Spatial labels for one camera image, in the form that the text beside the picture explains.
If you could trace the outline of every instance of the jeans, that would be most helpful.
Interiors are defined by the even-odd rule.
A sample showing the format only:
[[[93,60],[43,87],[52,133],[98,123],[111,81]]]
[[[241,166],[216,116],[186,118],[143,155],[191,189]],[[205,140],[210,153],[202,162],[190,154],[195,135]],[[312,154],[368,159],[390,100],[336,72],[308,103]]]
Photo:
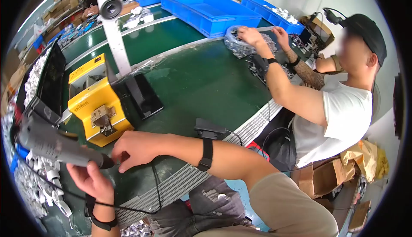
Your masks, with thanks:
[[[149,216],[154,233],[160,237],[191,237],[209,229],[246,225],[239,193],[215,176],[189,192],[190,206],[178,199],[157,214]]]

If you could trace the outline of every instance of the white t-shirt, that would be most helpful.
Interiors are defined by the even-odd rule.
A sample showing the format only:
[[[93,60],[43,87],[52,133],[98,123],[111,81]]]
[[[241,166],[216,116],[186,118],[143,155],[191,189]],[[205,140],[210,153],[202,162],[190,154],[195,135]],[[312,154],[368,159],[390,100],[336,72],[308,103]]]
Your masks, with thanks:
[[[296,115],[293,133],[296,143],[296,167],[343,152],[358,142],[372,119],[372,93],[346,86],[347,73],[325,75],[323,108],[327,128]]]

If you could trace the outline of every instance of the clear plastic bag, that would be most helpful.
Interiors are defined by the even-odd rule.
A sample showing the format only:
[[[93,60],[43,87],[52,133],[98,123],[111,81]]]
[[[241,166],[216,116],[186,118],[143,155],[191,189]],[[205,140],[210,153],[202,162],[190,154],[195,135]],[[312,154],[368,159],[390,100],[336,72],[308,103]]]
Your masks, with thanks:
[[[223,41],[226,47],[233,52],[234,56],[240,59],[250,54],[256,54],[256,49],[237,37],[237,29],[239,27],[240,25],[229,27],[226,30]],[[277,52],[277,48],[273,40],[267,34],[261,33],[261,35],[272,51],[272,54],[275,54]]]

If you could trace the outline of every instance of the black watch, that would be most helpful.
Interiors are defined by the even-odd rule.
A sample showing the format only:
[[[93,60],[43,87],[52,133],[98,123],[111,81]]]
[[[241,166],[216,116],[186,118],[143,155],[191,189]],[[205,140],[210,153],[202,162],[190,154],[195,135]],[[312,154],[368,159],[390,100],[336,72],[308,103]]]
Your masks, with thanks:
[[[109,231],[109,232],[113,227],[115,227],[117,225],[117,219],[116,218],[111,222],[103,223],[103,222],[100,222],[99,220],[97,220],[96,217],[94,217],[94,214],[91,215],[91,221],[94,223],[95,226],[97,226],[101,229],[105,229],[106,231]]]

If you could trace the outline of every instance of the tattoo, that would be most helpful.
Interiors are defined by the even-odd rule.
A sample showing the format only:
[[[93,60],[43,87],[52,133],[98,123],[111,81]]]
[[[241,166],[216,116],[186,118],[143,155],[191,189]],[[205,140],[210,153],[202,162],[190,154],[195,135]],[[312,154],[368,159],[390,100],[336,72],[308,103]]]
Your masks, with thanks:
[[[289,62],[293,63],[297,60],[297,54],[292,49],[285,54]],[[325,75],[314,72],[304,61],[300,60],[294,69],[306,84],[312,85],[315,89],[320,90],[325,85]]]

